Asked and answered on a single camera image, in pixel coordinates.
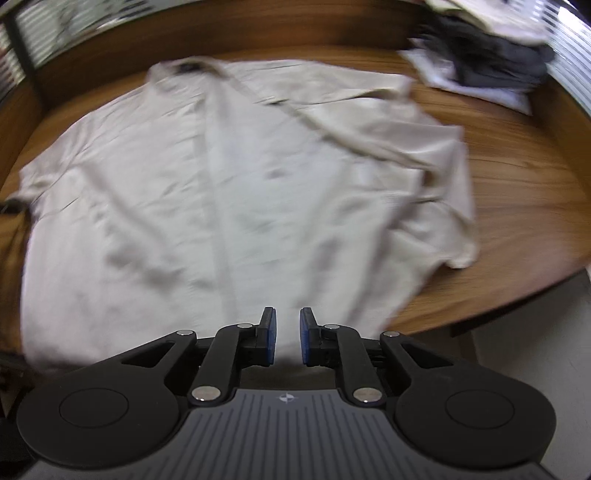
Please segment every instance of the logo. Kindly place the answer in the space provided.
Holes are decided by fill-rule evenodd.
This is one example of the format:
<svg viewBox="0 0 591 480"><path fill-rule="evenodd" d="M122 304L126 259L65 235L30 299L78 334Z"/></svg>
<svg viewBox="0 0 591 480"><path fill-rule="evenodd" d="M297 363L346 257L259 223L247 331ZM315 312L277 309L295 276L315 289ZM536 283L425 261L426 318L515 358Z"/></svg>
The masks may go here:
<svg viewBox="0 0 591 480"><path fill-rule="evenodd" d="M283 403L288 404L290 401L294 401L297 397L294 397L289 392L285 392L284 394L279 395L277 398L279 398L279 400L281 400Z"/></svg>

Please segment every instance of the gray ribbed plate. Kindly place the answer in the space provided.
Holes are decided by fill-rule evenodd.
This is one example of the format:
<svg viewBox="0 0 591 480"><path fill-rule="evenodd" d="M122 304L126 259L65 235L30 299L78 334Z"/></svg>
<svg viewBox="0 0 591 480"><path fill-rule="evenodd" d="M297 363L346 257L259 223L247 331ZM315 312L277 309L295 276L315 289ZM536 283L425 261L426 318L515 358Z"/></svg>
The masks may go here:
<svg viewBox="0 0 591 480"><path fill-rule="evenodd" d="M225 405L193 410L161 450L127 466L80 472L36 463L24 479L465 480L552 479L530 464L456 470L402 441L384 413L345 403L336 390L238 390Z"/></svg>

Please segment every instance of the dark gray garment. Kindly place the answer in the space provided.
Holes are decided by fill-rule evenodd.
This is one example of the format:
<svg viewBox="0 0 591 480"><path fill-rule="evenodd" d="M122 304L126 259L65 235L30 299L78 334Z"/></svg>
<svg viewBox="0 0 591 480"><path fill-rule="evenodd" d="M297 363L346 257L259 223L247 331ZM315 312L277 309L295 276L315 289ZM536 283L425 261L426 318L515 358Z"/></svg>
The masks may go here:
<svg viewBox="0 0 591 480"><path fill-rule="evenodd" d="M519 45L445 15L432 14L421 38L451 60L458 83L470 87L532 89L545 81L546 62L554 58L548 45Z"/></svg>

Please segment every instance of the silver rivet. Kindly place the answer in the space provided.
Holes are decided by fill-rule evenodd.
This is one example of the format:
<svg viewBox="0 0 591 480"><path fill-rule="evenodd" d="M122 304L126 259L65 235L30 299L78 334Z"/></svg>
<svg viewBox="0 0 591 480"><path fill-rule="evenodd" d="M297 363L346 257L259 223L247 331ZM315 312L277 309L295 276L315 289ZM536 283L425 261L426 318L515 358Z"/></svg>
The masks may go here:
<svg viewBox="0 0 591 480"><path fill-rule="evenodd" d="M212 387L211 385L202 385L201 387L194 388L191 395L195 400L199 401L210 401L218 398L222 392L219 388Z"/></svg>
<svg viewBox="0 0 591 480"><path fill-rule="evenodd" d="M382 398L382 393L377 388L362 387L355 390L353 396L363 403L373 403Z"/></svg>

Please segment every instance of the white cloth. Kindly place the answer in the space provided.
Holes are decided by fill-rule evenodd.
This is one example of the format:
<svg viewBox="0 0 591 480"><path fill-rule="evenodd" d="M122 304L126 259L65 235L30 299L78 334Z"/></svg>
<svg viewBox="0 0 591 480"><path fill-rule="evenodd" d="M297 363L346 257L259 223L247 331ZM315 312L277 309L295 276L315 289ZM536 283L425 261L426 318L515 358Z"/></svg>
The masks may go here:
<svg viewBox="0 0 591 480"><path fill-rule="evenodd" d="M437 13L455 15L484 32L519 45L534 47L548 42L545 24L525 17L502 0L426 0Z"/></svg>
<svg viewBox="0 0 591 480"><path fill-rule="evenodd" d="M86 365L179 329L213 336L277 309L375 337L446 262L476 256L462 129L412 80L306 61L185 60L89 113L21 170L35 219L28 360Z"/></svg>
<svg viewBox="0 0 591 480"><path fill-rule="evenodd" d="M503 88L464 87L447 78L445 73L442 73L433 64L427 50L413 48L412 50L402 50L398 53L413 64L422 82L429 87L480 98L488 102L498 103L512 110L517 110L526 115L531 115L530 101L524 93Z"/></svg>

